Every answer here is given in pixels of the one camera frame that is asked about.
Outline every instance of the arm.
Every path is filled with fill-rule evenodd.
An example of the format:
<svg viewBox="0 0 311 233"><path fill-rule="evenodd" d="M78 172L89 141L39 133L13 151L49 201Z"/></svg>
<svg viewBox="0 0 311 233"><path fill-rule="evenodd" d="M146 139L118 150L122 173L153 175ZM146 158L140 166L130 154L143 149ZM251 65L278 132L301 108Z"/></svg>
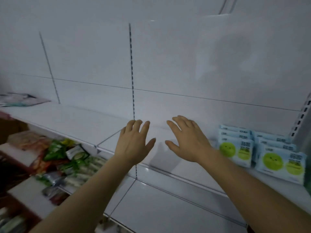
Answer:
<svg viewBox="0 0 311 233"><path fill-rule="evenodd" d="M145 145L150 122L139 132L141 124L141 120L129 121L121 130L115 155L31 233L94 232L122 179L154 146L155 138Z"/></svg>
<svg viewBox="0 0 311 233"><path fill-rule="evenodd" d="M256 233L310 232L311 216L211 147L199 126L186 117L167 121L179 146L166 145L179 157L197 162L222 187Z"/></svg>

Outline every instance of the light blue plastic package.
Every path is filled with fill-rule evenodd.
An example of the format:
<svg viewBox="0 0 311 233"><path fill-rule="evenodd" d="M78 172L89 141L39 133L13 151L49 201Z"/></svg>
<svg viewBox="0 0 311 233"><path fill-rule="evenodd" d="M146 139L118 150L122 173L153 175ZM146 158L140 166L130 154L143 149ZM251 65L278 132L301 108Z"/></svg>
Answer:
<svg viewBox="0 0 311 233"><path fill-rule="evenodd" d="M220 135L218 137L218 148L220 152L242 167L251 167L253 146L253 140L226 135Z"/></svg>
<svg viewBox="0 0 311 233"><path fill-rule="evenodd" d="M233 127L233 126L226 126L226 125L219 125L220 129L223 130L228 130L228 131L233 131L233 132L241 132L241 133L247 133L247 134L251 134L251 130L250 129L246 129L243 127Z"/></svg>
<svg viewBox="0 0 311 233"><path fill-rule="evenodd" d="M257 162L261 149L264 147L264 145L267 146L271 146L271 147L276 147L276 148L281 148L281 149L286 149L286 150L290 150L290 151L297 151L296 145L294 144L289 144L289 143L284 143L281 141L272 141L272 140L268 140L265 138L257 138L257 142L255 143L255 147L254 147L254 154L253 155L253 161Z"/></svg>
<svg viewBox="0 0 311 233"><path fill-rule="evenodd" d="M237 137L237 138L242 138L242 139L248 139L251 140L251 135L249 133L241 133L241 132L234 132L234 131L230 131L230 130L223 130L223 129L219 129L219 136L231 136L231 137Z"/></svg>
<svg viewBox="0 0 311 233"><path fill-rule="evenodd" d="M304 184L307 156L302 152L263 145L255 169L296 184Z"/></svg>
<svg viewBox="0 0 311 233"><path fill-rule="evenodd" d="M274 135L274 134L257 132L257 131L252 131L252 136L253 136L253 140L255 141L256 144L258 143L258 138L260 138L260 137L265 138L267 140L290 143L290 137L289 136Z"/></svg>

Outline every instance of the yellow-green cartoon face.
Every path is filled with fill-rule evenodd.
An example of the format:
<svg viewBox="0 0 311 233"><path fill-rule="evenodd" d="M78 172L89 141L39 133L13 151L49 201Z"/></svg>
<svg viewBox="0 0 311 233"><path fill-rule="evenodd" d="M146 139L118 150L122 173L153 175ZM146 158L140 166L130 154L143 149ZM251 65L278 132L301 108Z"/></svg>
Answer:
<svg viewBox="0 0 311 233"><path fill-rule="evenodd" d="M295 161L289 161L286 164L286 170L293 175L300 175L304 172L304 168L301 166L301 164Z"/></svg>
<svg viewBox="0 0 311 233"><path fill-rule="evenodd" d="M235 146L230 142L224 142L220 145L219 150L226 157L233 157L235 155Z"/></svg>
<svg viewBox="0 0 311 233"><path fill-rule="evenodd" d="M283 167L283 160L276 153L266 153L262 157L262 161L267 168L274 171L278 171Z"/></svg>
<svg viewBox="0 0 311 233"><path fill-rule="evenodd" d="M242 160L249 160L251 158L251 153L249 149L239 149L238 157Z"/></svg>

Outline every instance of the person's left arm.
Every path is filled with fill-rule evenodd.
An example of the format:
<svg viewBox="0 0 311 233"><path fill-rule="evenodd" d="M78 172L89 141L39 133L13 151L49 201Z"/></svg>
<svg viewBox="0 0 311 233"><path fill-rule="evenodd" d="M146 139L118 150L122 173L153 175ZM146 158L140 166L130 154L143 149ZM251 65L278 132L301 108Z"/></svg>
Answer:
<svg viewBox="0 0 311 233"><path fill-rule="evenodd" d="M156 139L146 145L150 122L131 120L120 132L115 155L79 190L68 197L30 233L94 232L111 197L122 179L153 148Z"/></svg>

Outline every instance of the forearm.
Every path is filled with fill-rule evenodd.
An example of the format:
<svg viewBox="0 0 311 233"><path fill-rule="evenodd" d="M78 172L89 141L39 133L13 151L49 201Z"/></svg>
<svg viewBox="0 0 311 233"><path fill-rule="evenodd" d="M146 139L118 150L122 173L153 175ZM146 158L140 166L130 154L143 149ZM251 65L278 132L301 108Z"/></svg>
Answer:
<svg viewBox="0 0 311 233"><path fill-rule="evenodd" d="M223 188L255 232L310 231L310 215L249 175L219 151L212 150L201 155L199 164Z"/></svg>
<svg viewBox="0 0 311 233"><path fill-rule="evenodd" d="M116 188L132 166L113 156L31 233L94 232Z"/></svg>

